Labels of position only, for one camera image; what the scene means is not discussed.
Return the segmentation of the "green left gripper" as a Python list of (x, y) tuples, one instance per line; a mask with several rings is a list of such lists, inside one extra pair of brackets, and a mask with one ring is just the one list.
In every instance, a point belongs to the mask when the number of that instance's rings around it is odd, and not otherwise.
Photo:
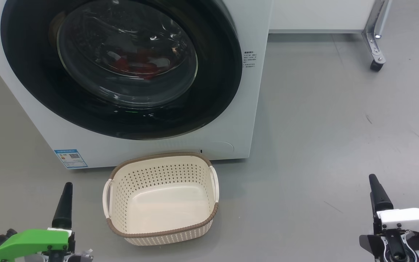
[(29, 229), (14, 234), (0, 245), (0, 262), (14, 262), (18, 258), (32, 257), (38, 262), (92, 262), (91, 250), (76, 254), (71, 250), (73, 184), (64, 185), (54, 217), (52, 228)]

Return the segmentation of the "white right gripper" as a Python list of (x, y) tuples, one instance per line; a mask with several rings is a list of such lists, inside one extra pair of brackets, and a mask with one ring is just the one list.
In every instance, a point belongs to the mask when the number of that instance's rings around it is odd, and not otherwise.
[(419, 262), (419, 208), (394, 209), (376, 174), (369, 182), (374, 234), (360, 235), (359, 245), (376, 262)]

